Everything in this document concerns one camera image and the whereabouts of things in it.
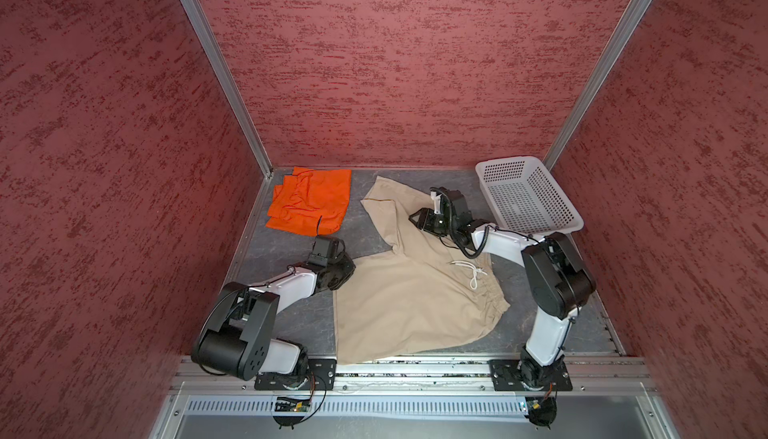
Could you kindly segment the beige shorts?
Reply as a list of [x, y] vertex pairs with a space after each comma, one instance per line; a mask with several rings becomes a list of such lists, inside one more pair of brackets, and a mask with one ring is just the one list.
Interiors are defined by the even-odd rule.
[[491, 259], [466, 259], [411, 224], [427, 194], [379, 177], [361, 204], [390, 248], [356, 259], [333, 294], [339, 363], [458, 347], [493, 331], [509, 304]]

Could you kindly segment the orange shorts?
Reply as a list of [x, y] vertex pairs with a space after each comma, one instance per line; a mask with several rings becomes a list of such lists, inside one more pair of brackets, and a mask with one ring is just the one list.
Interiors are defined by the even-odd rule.
[[351, 170], [295, 167], [273, 188], [266, 227], [316, 237], [340, 231], [351, 194]]

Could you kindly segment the white plastic laundry basket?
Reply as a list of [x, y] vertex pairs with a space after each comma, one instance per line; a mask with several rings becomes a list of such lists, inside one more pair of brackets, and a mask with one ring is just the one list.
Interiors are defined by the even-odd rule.
[[477, 164], [475, 172], [501, 228], [537, 236], [583, 229], [581, 215], [539, 159], [489, 160]]

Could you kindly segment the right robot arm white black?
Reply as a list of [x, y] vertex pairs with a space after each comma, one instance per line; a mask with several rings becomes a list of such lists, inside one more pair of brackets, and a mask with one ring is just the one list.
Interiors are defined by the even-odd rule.
[[541, 391], [567, 377], [564, 345], [581, 309], [596, 291], [582, 256], [561, 232], [524, 234], [493, 223], [459, 221], [453, 209], [426, 207], [409, 215], [417, 229], [448, 238], [468, 259], [490, 254], [522, 266], [537, 310], [531, 334], [507, 376], [519, 390]]

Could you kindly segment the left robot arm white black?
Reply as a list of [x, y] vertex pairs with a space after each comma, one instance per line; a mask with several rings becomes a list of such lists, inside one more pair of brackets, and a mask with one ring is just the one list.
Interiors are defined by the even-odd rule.
[[258, 284], [225, 284], [194, 342], [192, 361], [215, 376], [244, 381], [264, 376], [287, 390], [305, 387], [311, 380], [308, 353], [298, 343], [273, 337], [277, 315], [315, 294], [339, 289], [355, 269], [343, 253], [291, 265]]

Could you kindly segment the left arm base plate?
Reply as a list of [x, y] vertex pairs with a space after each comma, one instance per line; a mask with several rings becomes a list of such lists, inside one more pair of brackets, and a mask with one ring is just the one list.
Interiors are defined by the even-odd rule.
[[288, 374], [260, 372], [254, 381], [257, 391], [304, 392], [332, 390], [337, 361], [328, 358], [301, 356]]

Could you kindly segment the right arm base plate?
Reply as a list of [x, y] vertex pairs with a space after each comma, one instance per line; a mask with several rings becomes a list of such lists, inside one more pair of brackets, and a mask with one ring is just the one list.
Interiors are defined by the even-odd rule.
[[562, 359], [540, 366], [532, 359], [491, 360], [490, 378], [497, 392], [571, 392], [573, 385]]

